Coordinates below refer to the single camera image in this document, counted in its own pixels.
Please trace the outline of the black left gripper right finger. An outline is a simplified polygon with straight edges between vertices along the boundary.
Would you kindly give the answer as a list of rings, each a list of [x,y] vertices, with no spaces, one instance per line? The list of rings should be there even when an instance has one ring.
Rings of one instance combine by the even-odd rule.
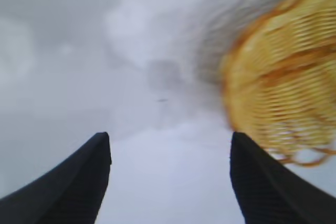
[[[245,223],[335,223],[335,197],[282,166],[234,132],[230,179]]]

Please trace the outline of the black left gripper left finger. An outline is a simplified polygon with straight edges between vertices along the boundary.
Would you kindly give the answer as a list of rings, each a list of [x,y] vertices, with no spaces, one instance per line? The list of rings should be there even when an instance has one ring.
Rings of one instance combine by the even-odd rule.
[[[109,135],[97,133],[35,181],[1,199],[1,223],[95,223],[109,183]]]

